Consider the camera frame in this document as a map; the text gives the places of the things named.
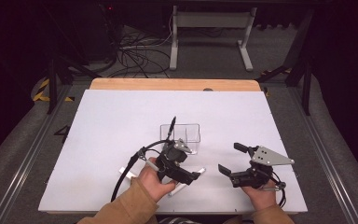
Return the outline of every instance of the white tabletop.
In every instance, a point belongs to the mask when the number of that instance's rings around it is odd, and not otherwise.
[[[158,202],[159,214],[241,214],[254,211],[239,188],[219,173],[220,163],[232,172],[249,168],[249,155],[235,142],[264,146],[287,156],[262,91],[103,91],[84,93],[69,135],[48,181],[39,211],[97,212],[109,203],[120,177],[119,169],[141,147],[159,140],[161,124],[200,125],[200,145],[181,167],[207,171],[190,186]],[[157,157],[148,152],[147,157]],[[137,161],[131,171],[145,165]],[[303,195],[291,165],[274,166],[286,182],[290,213],[306,212]],[[129,187],[125,179],[118,194]]]

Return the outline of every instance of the hand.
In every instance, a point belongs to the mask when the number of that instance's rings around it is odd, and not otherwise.
[[[277,204],[275,191],[254,189],[252,187],[241,187],[241,188],[251,199],[252,205],[254,206],[256,211]],[[264,188],[275,188],[275,183],[272,180],[270,180],[264,186]]]
[[[150,157],[149,160],[156,163],[156,158]],[[176,186],[176,181],[172,180],[167,184],[161,184],[158,180],[157,172],[153,170],[148,164],[142,169],[138,176],[147,192],[152,199],[157,203],[164,195],[173,191]]]

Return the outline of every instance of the tan sweater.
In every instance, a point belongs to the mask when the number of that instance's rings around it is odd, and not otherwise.
[[[158,205],[150,197],[138,178],[113,202],[106,204],[94,217],[85,217],[78,224],[157,224],[155,217]],[[294,223],[278,205],[273,205],[253,214],[255,224]],[[241,224],[241,216],[225,224]]]

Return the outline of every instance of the person's right hand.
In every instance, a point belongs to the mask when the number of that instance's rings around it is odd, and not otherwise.
[[[260,211],[262,209],[277,204],[276,191],[254,189],[252,187],[241,187],[241,188],[251,199],[252,205],[254,206],[256,211]],[[272,180],[270,180],[262,188],[275,188],[275,183]]]

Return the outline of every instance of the person's left hand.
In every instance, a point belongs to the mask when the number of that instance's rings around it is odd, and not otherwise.
[[[156,158],[150,157],[149,160],[156,163]],[[157,203],[164,195],[173,191],[176,186],[176,181],[172,180],[167,184],[161,184],[158,180],[157,172],[153,170],[148,164],[142,169],[138,176],[147,192],[152,199]]]

